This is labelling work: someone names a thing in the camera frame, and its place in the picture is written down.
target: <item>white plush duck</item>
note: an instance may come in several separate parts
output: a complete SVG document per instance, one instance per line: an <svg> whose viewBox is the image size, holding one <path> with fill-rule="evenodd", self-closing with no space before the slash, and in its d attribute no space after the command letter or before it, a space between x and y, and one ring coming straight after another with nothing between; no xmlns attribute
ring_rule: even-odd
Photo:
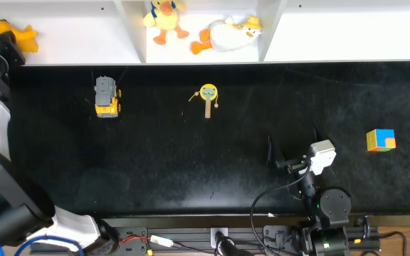
<svg viewBox="0 0 410 256"><path fill-rule="evenodd" d="M236 26L232 18L214 22L209 29L200 31L200 42L191 44L193 54L213 48L219 52L233 51L252 44L261 34L259 18L250 16L248 21Z"/></svg>

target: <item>black tabletop surface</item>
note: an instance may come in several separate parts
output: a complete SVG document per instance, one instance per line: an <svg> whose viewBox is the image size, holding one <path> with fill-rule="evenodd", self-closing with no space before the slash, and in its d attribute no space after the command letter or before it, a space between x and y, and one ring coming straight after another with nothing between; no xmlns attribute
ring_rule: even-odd
<svg viewBox="0 0 410 256"><path fill-rule="evenodd" d="M93 85L122 90L117 119L96 116ZM21 68L11 76L9 146L53 202L92 215L248 213L287 182L266 167L268 135L303 155L316 124L336 147L322 180L355 214L410 214L410 63ZM188 99L206 83L219 107ZM394 129L397 148L368 152L366 133ZM258 213L304 214L287 191Z"/></svg>

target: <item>colorful cube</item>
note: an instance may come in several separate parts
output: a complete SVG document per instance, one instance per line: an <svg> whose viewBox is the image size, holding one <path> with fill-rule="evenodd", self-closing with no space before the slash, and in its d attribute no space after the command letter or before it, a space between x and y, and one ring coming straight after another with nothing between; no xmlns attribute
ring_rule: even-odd
<svg viewBox="0 0 410 256"><path fill-rule="evenodd" d="M394 148L396 148L394 130L374 129L367 133L368 151L389 151Z"/></svg>

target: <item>yellow hat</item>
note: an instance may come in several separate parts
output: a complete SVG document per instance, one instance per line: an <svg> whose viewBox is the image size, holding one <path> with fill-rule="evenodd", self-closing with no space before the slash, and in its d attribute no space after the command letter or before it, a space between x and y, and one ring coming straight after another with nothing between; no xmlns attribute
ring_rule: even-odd
<svg viewBox="0 0 410 256"><path fill-rule="evenodd" d="M245 22L243 26L247 26L248 28L252 29L262 29L262 26L259 23L259 18L257 18L256 16L249 16L247 22Z"/></svg>

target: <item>yellow and gray toy vehicle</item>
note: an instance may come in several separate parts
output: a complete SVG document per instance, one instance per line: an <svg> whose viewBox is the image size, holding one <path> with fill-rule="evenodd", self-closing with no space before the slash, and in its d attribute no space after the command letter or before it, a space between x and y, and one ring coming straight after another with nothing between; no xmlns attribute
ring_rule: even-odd
<svg viewBox="0 0 410 256"><path fill-rule="evenodd" d="M118 117L121 112L121 90L117 90L115 80L108 77L96 79L96 113L98 117Z"/></svg>

